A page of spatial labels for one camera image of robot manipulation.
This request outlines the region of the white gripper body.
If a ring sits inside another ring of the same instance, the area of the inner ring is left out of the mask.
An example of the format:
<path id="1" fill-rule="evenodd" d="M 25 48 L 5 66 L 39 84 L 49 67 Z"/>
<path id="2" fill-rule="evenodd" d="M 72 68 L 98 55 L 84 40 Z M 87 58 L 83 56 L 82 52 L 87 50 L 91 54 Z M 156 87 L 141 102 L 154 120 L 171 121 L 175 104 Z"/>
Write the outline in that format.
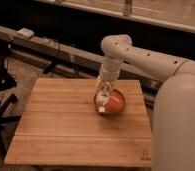
<path id="1" fill-rule="evenodd" d="M 101 64 L 97 80 L 102 80 L 103 84 L 109 83 L 114 86 L 120 75 L 121 61 L 115 59 L 105 59 Z"/>

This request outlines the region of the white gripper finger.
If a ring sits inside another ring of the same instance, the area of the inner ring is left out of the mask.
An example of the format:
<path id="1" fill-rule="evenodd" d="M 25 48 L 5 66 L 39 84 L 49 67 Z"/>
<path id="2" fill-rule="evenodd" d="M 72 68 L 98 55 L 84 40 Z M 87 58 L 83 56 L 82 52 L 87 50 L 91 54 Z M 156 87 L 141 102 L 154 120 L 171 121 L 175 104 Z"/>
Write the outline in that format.
<path id="1" fill-rule="evenodd" d="M 99 92 L 99 90 L 101 89 L 102 87 L 102 80 L 97 80 L 97 86 L 96 86 L 96 94 Z"/>
<path id="2" fill-rule="evenodd" d="M 112 84 L 106 83 L 105 84 L 105 89 L 107 93 L 110 93 L 112 91 Z"/>

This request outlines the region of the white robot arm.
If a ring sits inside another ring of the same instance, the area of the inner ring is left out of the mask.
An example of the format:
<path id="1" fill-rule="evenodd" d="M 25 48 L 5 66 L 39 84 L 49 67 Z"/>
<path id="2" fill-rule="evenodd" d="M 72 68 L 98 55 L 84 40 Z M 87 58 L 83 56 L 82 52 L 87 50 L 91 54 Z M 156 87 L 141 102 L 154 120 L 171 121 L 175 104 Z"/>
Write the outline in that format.
<path id="1" fill-rule="evenodd" d="M 101 49 L 102 81 L 115 81 L 128 62 L 161 83 L 153 110 L 152 171 L 195 171 L 195 61 L 134 47 L 127 35 L 104 37 Z"/>

